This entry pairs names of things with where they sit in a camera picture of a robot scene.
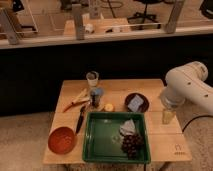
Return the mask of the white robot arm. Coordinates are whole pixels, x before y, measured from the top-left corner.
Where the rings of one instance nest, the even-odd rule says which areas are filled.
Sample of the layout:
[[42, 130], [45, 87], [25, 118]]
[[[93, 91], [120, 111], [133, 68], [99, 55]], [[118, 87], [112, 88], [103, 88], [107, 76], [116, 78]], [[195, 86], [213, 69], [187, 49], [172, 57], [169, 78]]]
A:
[[162, 123], [169, 124], [176, 110], [189, 100], [204, 108], [213, 116], [213, 87], [205, 80], [208, 77], [207, 67], [199, 61], [170, 69], [166, 76], [166, 87], [160, 94], [164, 108]]

